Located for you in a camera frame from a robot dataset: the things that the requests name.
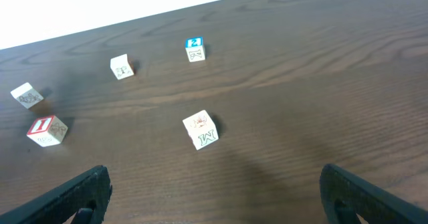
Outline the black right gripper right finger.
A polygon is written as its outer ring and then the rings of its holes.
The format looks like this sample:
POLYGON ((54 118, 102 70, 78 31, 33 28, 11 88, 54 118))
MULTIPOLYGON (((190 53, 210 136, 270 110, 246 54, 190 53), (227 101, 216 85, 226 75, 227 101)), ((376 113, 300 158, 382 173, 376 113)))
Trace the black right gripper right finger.
POLYGON ((320 175, 320 196, 329 223, 426 223, 427 211, 364 179, 327 164, 320 175))

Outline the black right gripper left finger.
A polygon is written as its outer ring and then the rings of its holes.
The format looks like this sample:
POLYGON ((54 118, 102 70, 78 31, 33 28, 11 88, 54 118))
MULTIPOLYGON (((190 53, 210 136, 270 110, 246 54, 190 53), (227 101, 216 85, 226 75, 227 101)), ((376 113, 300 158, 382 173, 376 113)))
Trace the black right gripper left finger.
POLYGON ((108 169, 98 165, 42 196, 1 215, 2 223, 102 223, 112 185, 108 169))

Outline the red I letter block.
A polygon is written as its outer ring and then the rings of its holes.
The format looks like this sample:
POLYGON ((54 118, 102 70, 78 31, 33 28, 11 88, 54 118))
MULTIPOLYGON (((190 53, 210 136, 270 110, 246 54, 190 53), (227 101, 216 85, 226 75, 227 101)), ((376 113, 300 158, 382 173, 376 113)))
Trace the red I letter block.
POLYGON ((56 116, 38 118, 31 125, 27 137, 41 147, 60 144, 64 139, 68 127, 56 116))

